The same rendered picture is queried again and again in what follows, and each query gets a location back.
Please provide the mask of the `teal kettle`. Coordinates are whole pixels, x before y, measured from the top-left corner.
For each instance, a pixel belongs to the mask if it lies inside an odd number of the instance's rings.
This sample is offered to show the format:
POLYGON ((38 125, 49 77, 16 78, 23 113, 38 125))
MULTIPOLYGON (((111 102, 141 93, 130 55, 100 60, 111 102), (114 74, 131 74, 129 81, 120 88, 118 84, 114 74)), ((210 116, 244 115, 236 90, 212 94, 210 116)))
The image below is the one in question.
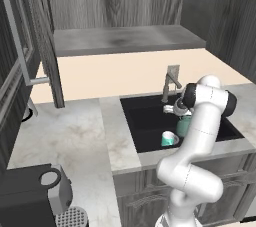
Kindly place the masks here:
POLYGON ((180 118, 180 120, 178 121, 177 126, 176 126, 176 134, 179 137, 184 138, 186 136, 188 127, 190 125, 191 118, 192 118, 191 115, 182 116, 180 118))

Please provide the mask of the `teal cup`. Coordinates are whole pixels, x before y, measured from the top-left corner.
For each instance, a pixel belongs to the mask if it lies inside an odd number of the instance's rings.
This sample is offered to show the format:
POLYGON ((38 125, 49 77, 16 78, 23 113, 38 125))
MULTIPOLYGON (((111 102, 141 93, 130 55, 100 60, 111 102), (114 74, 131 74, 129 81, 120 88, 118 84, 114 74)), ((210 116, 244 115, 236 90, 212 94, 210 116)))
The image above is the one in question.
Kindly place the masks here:
POLYGON ((171 131, 164 131, 162 133, 162 146, 174 146, 179 143, 179 137, 171 131))

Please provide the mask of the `dark wooden cabinet door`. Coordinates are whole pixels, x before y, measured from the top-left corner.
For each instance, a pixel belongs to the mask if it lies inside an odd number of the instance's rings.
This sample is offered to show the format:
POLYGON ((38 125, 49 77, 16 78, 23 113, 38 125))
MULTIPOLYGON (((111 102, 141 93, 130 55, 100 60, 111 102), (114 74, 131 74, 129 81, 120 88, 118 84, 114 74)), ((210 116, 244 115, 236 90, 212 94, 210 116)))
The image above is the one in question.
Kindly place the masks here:
POLYGON ((53 102, 56 108, 64 108, 64 96, 62 91, 57 56, 53 38, 53 29, 50 18, 48 0, 35 0, 40 21, 40 28, 43 36, 43 69, 49 78, 49 85, 53 96, 53 102))
POLYGON ((215 0, 206 49, 256 84, 256 0, 215 0))

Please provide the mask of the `grey wooden base cabinet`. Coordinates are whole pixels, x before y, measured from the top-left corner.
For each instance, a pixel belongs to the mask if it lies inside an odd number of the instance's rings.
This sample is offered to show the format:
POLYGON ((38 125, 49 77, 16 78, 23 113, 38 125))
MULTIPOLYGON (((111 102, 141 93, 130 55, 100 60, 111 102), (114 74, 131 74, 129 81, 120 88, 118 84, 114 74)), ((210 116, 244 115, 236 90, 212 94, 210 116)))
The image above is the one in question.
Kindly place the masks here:
MULTIPOLYGON (((220 178, 240 171, 256 171, 256 153, 196 162, 196 166, 211 171, 220 178)), ((113 177, 122 227, 154 227, 165 211, 171 188, 159 181, 156 170, 149 169, 113 177), (165 201, 155 201, 139 208, 127 207, 130 196, 141 193, 165 194, 165 201)), ((256 183, 242 186, 224 186, 222 197, 216 203, 204 203, 195 210, 203 227, 218 227, 242 220, 254 197, 256 183)))

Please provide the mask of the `black sink basin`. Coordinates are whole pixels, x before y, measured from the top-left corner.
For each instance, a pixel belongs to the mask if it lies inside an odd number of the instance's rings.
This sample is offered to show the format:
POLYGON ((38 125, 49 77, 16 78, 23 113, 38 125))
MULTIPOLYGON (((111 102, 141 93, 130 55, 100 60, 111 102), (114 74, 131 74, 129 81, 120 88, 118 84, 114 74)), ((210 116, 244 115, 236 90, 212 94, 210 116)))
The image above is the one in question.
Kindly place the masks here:
POLYGON ((177 134, 176 127, 180 118, 163 112, 164 104, 161 95, 121 98, 120 102, 138 153, 178 148, 177 145, 162 146, 162 133, 171 131, 177 134))

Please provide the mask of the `grey metal tap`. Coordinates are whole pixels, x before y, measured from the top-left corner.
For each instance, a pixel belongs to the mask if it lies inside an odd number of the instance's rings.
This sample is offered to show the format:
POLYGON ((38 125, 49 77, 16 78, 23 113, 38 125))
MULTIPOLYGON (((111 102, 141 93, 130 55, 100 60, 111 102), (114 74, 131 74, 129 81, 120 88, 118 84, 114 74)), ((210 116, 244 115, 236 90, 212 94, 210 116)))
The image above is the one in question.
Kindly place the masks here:
POLYGON ((174 84, 175 90, 181 89, 182 85, 178 81, 179 76, 179 65, 169 65, 167 67, 167 73, 165 75, 165 83, 163 87, 163 95, 162 95, 162 102, 167 103, 168 102, 168 96, 169 96, 169 85, 174 84))

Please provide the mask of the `black grey coffee machine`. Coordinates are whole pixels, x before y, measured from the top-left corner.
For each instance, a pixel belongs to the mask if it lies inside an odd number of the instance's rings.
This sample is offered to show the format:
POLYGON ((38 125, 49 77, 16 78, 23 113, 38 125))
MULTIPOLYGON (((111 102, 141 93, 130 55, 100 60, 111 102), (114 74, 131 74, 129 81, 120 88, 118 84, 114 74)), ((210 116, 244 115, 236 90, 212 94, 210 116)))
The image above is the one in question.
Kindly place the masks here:
POLYGON ((89 227, 86 211, 72 201, 60 165, 9 169, 0 182, 0 227, 89 227))

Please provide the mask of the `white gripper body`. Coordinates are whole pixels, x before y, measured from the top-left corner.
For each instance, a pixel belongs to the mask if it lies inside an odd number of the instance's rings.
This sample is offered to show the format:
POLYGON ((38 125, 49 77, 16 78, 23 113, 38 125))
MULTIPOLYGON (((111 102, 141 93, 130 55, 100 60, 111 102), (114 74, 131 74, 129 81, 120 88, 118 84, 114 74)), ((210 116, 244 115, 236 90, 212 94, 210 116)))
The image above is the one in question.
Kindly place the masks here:
POLYGON ((163 107, 163 112, 164 113, 172 113, 172 114, 175 114, 176 116, 183 115, 183 110, 181 108, 179 108, 177 105, 165 105, 163 107))

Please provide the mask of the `dark tall cabinet grey rails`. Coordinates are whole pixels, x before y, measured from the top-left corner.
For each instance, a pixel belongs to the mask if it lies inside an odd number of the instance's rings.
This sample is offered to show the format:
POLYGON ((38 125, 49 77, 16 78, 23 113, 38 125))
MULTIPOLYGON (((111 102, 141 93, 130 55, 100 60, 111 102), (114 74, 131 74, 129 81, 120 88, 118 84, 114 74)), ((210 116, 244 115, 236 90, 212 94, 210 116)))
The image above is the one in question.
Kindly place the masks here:
POLYGON ((25 85, 19 67, 8 77, 17 57, 4 2, 0 0, 0 89, 8 81, 7 91, 0 93, 0 178, 8 167, 32 90, 25 85))

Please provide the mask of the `grey wooden wall cabinet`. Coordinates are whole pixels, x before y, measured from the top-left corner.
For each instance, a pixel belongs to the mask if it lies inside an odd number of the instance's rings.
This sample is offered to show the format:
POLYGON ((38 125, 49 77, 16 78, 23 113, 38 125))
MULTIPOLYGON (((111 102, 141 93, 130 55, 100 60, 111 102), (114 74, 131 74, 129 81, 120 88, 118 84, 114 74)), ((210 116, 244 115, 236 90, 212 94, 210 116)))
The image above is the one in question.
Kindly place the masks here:
POLYGON ((47 0, 56 54, 203 48, 214 0, 47 0))

